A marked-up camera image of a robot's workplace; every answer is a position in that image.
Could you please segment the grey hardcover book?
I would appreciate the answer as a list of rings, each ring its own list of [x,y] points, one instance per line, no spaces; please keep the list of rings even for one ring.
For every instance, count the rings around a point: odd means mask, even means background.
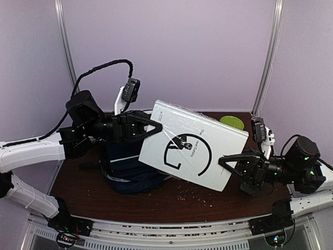
[[[247,131],[160,100],[150,118],[162,124],[162,131],[144,139],[140,162],[182,180],[224,190],[231,173],[218,160],[242,153]]]

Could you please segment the navy blue backpack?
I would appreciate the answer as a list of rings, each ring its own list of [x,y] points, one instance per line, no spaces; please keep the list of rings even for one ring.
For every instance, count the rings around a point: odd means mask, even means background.
[[[143,141],[120,144],[98,143],[99,163],[83,162],[81,170],[100,170],[119,194],[140,194],[162,187],[170,176],[138,160]]]

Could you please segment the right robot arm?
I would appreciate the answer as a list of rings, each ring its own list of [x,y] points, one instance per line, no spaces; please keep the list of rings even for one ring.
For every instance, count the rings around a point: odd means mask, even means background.
[[[296,138],[292,146],[284,155],[285,146]],[[293,184],[295,191],[302,194],[314,194],[328,184],[328,179],[322,171],[327,167],[332,171],[332,166],[321,159],[317,144],[309,138],[295,134],[283,146],[280,155],[274,155],[273,146],[267,142],[256,149],[246,149],[241,154],[222,156],[218,164],[232,175],[241,180],[240,189],[245,193],[255,196],[264,183],[274,186]],[[229,162],[236,162],[232,167]],[[296,208],[292,199],[279,200],[273,204],[271,215],[250,219],[249,226],[252,235],[281,230],[294,225]]]

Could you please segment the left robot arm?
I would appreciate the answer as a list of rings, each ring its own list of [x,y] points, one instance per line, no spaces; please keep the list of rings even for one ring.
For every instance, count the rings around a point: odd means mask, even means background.
[[[70,232],[77,226],[66,202],[24,183],[13,170],[47,161],[80,158],[92,148],[91,138],[134,143],[161,132],[162,124],[140,110],[106,115],[88,90],[71,97],[66,109],[72,126],[44,138],[1,143],[1,197],[40,212],[54,229]]]

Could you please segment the green plate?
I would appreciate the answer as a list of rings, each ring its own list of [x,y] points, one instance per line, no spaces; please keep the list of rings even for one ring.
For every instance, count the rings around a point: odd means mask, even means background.
[[[219,122],[238,130],[243,130],[245,128],[244,122],[235,116],[223,116],[219,119]]]

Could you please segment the grey zip pouch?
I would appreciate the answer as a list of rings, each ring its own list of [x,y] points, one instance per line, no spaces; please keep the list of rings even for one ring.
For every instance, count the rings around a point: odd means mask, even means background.
[[[240,189],[251,196],[256,196],[261,193],[262,184],[262,181],[242,181],[240,184]]]

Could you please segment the front aluminium rail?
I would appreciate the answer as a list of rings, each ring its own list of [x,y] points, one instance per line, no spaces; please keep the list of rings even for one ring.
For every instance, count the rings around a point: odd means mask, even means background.
[[[287,227],[287,241],[291,240],[279,248],[268,244],[268,233],[252,234],[248,223],[252,218],[193,223],[84,218],[93,222],[90,235],[79,236],[69,249],[324,249],[313,216],[296,219],[293,236],[293,226]],[[61,249],[56,243],[57,231],[44,218],[31,213],[27,226],[19,249]]]

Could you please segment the right aluminium frame post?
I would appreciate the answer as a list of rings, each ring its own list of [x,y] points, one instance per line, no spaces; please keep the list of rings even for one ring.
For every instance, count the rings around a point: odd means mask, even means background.
[[[278,43],[281,31],[281,25],[283,22],[283,12],[284,12],[285,1],[277,0],[275,1],[275,9],[271,27],[271,35],[268,43],[268,49],[266,53],[266,59],[263,67],[263,72],[257,92],[257,96],[254,102],[254,106],[252,109],[252,114],[255,117],[260,115],[260,111],[262,110],[264,100],[267,94],[268,86],[270,83],[271,75],[273,72],[273,62],[274,57],[278,50]]]

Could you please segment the aluminium frame post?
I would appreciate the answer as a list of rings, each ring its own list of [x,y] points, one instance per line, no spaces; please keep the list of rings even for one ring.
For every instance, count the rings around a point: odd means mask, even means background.
[[[71,51],[71,47],[70,47],[67,26],[66,26],[63,1],[55,0],[54,4],[55,4],[55,12],[56,12],[57,22],[58,22],[58,26],[59,26],[63,52],[65,55],[65,63],[66,63],[66,67],[68,70],[69,77],[70,77],[70,83],[72,85],[72,91],[71,91],[69,99],[68,99],[68,101],[69,101],[71,99],[72,93],[76,94],[80,90],[79,87],[76,86],[76,81],[79,76],[76,73],[76,70],[74,67],[74,61],[73,61],[73,56],[72,56],[72,51]]]
[[[260,111],[262,110],[264,100],[267,94],[268,86],[270,83],[271,75],[273,72],[273,62],[274,57],[278,50],[278,43],[281,31],[281,25],[283,22],[283,12],[284,12],[285,1],[277,0],[275,1],[275,9],[271,27],[271,35],[268,43],[268,49],[266,53],[266,59],[263,67],[263,72],[257,92],[257,96],[254,102],[254,106],[252,109],[252,114],[255,117],[260,115]]]

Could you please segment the left aluminium frame post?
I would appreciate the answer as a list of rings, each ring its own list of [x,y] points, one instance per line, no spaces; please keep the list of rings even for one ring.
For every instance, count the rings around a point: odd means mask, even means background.
[[[72,91],[71,91],[69,99],[68,99],[68,101],[69,101],[71,99],[72,93],[76,94],[80,90],[79,87],[76,86],[76,81],[79,76],[76,73],[76,70],[74,67],[74,61],[73,61],[73,56],[72,56],[72,51],[71,51],[71,47],[70,47],[67,26],[66,26],[63,1],[55,0],[54,4],[55,4],[55,12],[56,12],[57,22],[58,22],[58,26],[59,26],[63,52],[65,55],[65,63],[66,63],[66,67],[68,70],[69,77],[70,77],[70,83],[72,85]]]

